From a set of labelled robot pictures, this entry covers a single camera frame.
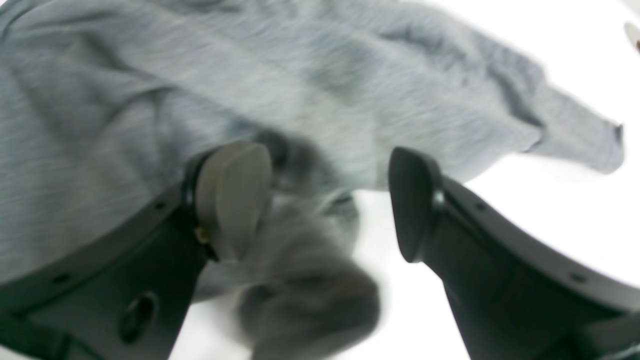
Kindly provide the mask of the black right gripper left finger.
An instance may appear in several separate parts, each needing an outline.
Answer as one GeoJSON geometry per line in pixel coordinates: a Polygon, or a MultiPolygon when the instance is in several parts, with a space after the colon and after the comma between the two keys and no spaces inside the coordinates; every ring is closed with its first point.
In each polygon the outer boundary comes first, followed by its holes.
{"type": "Polygon", "coordinates": [[[2,346],[37,360],[167,360],[207,262],[247,255],[272,178],[263,144],[201,153],[109,234],[3,284],[2,346]]]}

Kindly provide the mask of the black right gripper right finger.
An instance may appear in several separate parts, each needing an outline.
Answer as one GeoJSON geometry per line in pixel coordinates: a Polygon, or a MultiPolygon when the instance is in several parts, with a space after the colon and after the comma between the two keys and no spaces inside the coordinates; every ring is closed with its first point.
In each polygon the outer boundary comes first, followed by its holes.
{"type": "Polygon", "coordinates": [[[546,246],[438,162],[404,146],[388,167],[398,248],[441,280],[472,360],[637,360],[639,289],[546,246]]]}

